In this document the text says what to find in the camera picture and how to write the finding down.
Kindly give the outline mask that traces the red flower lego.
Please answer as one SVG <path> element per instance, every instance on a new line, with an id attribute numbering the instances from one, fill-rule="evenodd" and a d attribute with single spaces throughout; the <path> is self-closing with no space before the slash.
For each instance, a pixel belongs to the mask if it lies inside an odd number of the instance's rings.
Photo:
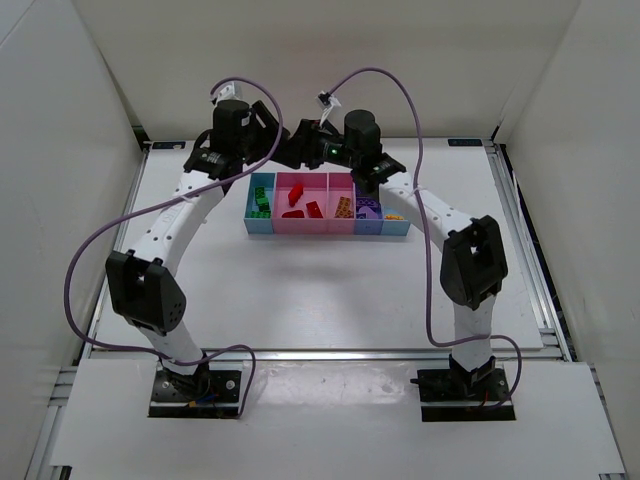
<path id="1" fill-rule="evenodd" d="M 285 219 L 302 219 L 304 217 L 305 213 L 303 210 L 291 210 L 282 214 L 282 218 Z"/>

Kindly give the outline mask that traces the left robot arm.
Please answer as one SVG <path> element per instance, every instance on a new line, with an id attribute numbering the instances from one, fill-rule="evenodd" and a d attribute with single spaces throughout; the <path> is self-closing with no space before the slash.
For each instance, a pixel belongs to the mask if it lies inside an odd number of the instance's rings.
<path id="1" fill-rule="evenodd" d="M 184 322 L 186 296 L 175 275 L 207 215 L 243 167 L 265 157 L 279 124 L 263 102 L 221 100 L 211 129 L 196 140 L 172 196 L 147 232 L 126 252 L 112 252 L 106 273 L 112 308 L 158 351 L 162 366 L 193 376 L 204 356 Z"/>

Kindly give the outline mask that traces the red semicircle lego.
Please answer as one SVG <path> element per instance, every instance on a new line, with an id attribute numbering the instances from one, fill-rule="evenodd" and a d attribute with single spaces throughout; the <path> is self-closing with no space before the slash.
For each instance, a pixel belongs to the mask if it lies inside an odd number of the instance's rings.
<path id="1" fill-rule="evenodd" d="M 304 194 L 304 186 L 301 183 L 296 183 L 288 193 L 288 204 L 290 207 L 294 207 Z"/>

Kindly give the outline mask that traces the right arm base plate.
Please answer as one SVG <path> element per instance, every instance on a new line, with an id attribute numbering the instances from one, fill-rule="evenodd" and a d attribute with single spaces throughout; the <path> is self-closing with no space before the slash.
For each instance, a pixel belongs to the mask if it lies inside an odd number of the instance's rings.
<path id="1" fill-rule="evenodd" d="M 423 422 L 515 421 L 505 370 L 497 368 L 467 393 L 450 370 L 421 369 L 410 380 L 418 387 Z"/>

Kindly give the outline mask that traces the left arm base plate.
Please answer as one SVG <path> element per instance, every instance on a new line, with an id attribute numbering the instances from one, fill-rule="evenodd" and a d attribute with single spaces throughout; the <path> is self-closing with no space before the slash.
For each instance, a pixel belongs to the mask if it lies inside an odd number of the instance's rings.
<path id="1" fill-rule="evenodd" d="M 235 419 L 242 372 L 199 366 L 191 376 L 156 368 L 147 416 L 163 419 Z"/>

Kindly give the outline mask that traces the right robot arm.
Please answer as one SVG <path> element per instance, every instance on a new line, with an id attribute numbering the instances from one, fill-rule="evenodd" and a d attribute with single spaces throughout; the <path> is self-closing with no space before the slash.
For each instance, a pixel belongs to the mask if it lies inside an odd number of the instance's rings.
<path id="1" fill-rule="evenodd" d="M 418 184 L 418 175 L 385 152 L 374 115 L 347 114 L 342 130 L 303 119 L 286 135 L 274 159 L 289 168 L 324 163 L 349 169 L 357 189 L 390 208 L 424 235 L 441 254 L 439 281 L 454 308 L 450 367 L 471 381 L 495 367 L 491 348 L 493 310 L 508 274 L 502 235 L 491 216 L 463 213 Z"/>

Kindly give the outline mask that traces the red curved lego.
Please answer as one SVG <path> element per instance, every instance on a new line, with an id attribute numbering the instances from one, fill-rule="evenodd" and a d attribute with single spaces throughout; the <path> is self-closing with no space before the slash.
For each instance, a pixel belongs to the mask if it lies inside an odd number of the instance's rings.
<path id="1" fill-rule="evenodd" d="M 306 204 L 306 210 L 309 218 L 323 219 L 324 215 L 317 201 L 308 202 Z"/>

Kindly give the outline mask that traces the brown lego plate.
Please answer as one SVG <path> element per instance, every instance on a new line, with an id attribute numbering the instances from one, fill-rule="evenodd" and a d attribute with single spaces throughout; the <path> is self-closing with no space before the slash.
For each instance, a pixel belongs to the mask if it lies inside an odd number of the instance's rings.
<path id="1" fill-rule="evenodd" d="M 352 202 L 349 197 L 341 196 L 339 198 L 334 217 L 338 219 L 350 219 L 354 217 Z"/>

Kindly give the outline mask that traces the small green lego brick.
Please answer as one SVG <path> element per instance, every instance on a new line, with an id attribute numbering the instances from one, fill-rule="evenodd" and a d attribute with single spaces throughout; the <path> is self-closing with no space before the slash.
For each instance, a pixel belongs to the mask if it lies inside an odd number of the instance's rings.
<path id="1" fill-rule="evenodd" d="M 250 219 L 267 220 L 272 217 L 270 211 L 252 211 L 249 214 Z"/>

